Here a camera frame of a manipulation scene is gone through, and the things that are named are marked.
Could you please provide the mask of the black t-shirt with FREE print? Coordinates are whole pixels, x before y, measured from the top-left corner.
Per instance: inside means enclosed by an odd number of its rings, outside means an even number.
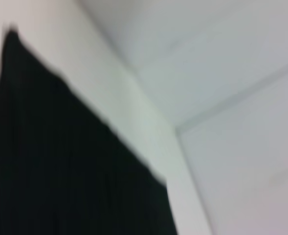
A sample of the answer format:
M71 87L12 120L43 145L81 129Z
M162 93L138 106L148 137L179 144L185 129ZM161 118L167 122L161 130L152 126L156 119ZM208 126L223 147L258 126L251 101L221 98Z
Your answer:
M0 235L177 235L166 187L7 31Z

